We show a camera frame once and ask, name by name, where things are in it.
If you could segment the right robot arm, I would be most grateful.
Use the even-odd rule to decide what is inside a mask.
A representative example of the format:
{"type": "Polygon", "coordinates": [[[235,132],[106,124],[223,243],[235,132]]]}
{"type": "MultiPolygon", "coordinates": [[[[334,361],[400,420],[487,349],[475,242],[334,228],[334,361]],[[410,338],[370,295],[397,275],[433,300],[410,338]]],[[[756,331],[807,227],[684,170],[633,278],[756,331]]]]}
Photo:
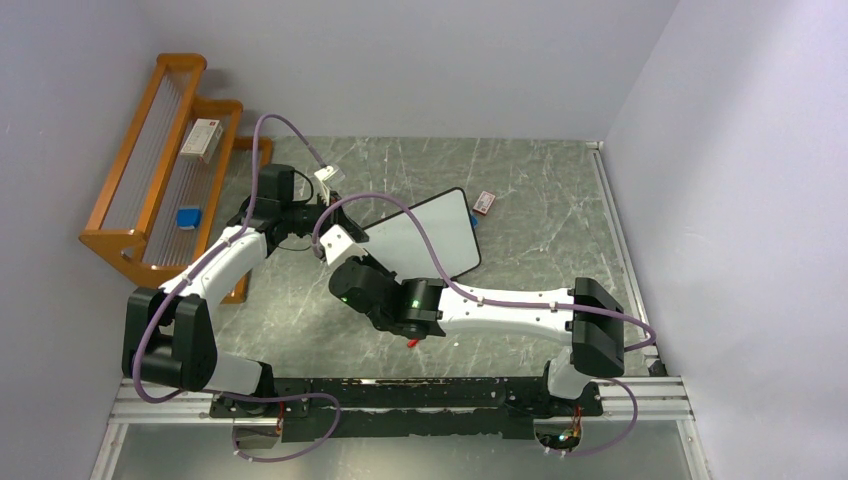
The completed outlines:
{"type": "Polygon", "coordinates": [[[333,272],[330,293],[373,327],[409,340],[459,333],[537,337],[558,343],[539,391],[542,406],[562,414],[594,378],[625,372],[624,323],[619,305],[595,281],[577,291],[526,292],[449,285],[441,279],[402,282],[369,257],[350,257],[333,272]]]}

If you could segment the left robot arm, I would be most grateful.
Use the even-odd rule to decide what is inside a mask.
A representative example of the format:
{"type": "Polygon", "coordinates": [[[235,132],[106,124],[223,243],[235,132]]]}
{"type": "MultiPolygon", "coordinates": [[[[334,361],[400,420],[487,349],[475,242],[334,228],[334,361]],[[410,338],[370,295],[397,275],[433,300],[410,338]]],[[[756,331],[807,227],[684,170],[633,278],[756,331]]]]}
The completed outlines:
{"type": "Polygon", "coordinates": [[[220,238],[179,275],[157,288],[137,288],[126,310],[122,369],[136,392],[155,397],[143,385],[172,388],[175,394],[204,390],[236,395],[249,414],[261,416],[277,400],[269,365],[218,351],[212,317],[219,304],[255,266],[288,236],[318,238],[314,226],[339,200],[344,179],[336,165],[314,177],[321,194],[294,197],[298,171],[281,164],[256,172],[252,192],[228,221],[220,238]]]}

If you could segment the black framed whiteboard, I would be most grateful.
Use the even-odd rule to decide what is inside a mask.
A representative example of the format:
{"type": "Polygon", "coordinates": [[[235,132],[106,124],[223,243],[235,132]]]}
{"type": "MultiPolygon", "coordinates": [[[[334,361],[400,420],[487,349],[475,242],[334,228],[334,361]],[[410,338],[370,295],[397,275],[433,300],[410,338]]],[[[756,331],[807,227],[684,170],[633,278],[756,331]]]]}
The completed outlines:
{"type": "MultiPolygon", "coordinates": [[[[453,187],[410,207],[427,234],[444,272],[452,279],[480,266],[481,250],[465,191],[453,187]]],[[[437,278],[437,268],[412,220],[397,212],[365,229],[363,248],[402,282],[437,278]]]]}

